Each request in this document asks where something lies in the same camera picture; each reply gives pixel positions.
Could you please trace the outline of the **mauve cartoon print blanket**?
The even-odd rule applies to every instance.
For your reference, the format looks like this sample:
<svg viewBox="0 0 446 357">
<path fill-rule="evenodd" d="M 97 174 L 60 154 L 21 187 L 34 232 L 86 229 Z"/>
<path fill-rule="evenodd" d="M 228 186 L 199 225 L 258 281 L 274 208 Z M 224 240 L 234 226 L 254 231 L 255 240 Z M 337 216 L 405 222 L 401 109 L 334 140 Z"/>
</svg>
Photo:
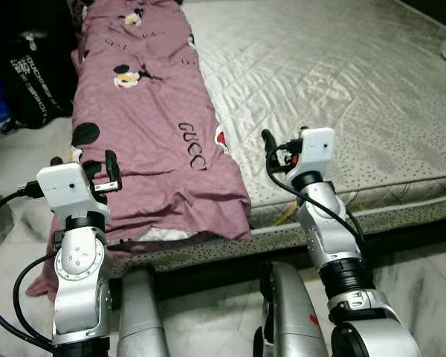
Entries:
<svg viewBox="0 0 446 357">
<path fill-rule="evenodd" d="M 74 0 L 78 74 L 70 160 L 104 183 L 114 279 L 131 259 L 251 240 L 251 200 L 200 68 L 204 41 L 178 0 Z"/>
</svg>

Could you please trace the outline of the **black bag white lettering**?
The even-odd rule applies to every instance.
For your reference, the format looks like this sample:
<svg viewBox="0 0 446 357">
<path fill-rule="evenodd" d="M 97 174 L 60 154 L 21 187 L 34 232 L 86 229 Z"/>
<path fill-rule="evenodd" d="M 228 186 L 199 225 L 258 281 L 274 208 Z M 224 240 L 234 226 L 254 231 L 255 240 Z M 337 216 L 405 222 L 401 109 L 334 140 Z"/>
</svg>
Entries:
<svg viewBox="0 0 446 357">
<path fill-rule="evenodd" d="M 11 112 L 8 129 L 40 129 L 74 111 L 77 73 L 73 41 L 27 30 L 0 41 L 4 94 Z"/>
</svg>

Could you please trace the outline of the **white quilted mattress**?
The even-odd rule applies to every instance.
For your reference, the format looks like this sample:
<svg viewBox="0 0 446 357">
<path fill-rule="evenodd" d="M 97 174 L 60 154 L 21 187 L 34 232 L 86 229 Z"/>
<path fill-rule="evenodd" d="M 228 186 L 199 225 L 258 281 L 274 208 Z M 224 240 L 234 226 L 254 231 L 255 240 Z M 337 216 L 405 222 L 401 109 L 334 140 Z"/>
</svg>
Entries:
<svg viewBox="0 0 446 357">
<path fill-rule="evenodd" d="M 115 262 L 185 266 L 304 245 L 261 131 L 333 128 L 327 178 L 366 234 L 446 219 L 446 28 L 397 0 L 184 0 L 201 70 L 251 198 L 251 240 Z"/>
</svg>

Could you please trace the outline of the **silver left robot leg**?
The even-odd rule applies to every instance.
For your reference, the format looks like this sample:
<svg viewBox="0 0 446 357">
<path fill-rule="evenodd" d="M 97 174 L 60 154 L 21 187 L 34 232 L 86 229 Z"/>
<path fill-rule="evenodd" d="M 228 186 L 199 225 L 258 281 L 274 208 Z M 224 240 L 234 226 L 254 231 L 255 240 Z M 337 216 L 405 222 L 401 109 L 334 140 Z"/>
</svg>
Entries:
<svg viewBox="0 0 446 357">
<path fill-rule="evenodd" d="M 147 269 L 128 271 L 121 292 L 117 357 L 171 357 L 156 306 L 152 273 Z"/>
</svg>

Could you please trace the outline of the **silver robot leg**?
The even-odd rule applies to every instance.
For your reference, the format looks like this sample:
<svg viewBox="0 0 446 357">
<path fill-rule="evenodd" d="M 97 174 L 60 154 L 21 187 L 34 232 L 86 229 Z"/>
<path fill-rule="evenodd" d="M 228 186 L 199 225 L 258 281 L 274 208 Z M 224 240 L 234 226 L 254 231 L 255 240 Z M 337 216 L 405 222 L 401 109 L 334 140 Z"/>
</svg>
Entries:
<svg viewBox="0 0 446 357">
<path fill-rule="evenodd" d="M 171 357 L 156 306 L 152 273 L 147 269 L 128 271 L 121 292 L 117 357 Z"/>
<path fill-rule="evenodd" d="M 294 266 L 268 263 L 260 293 L 265 320 L 253 337 L 253 357 L 329 357 L 308 290 Z"/>
</svg>

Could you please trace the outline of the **silver right robot leg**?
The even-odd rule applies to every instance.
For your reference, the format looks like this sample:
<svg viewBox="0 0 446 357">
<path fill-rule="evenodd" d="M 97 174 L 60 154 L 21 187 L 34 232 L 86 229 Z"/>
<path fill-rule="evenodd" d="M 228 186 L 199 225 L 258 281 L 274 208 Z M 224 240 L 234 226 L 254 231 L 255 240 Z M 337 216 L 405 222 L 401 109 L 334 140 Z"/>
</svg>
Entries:
<svg viewBox="0 0 446 357">
<path fill-rule="evenodd" d="M 308 290 L 294 266 L 268 263 L 260 293 L 265 320 L 253 337 L 253 357 L 329 357 Z"/>
</svg>

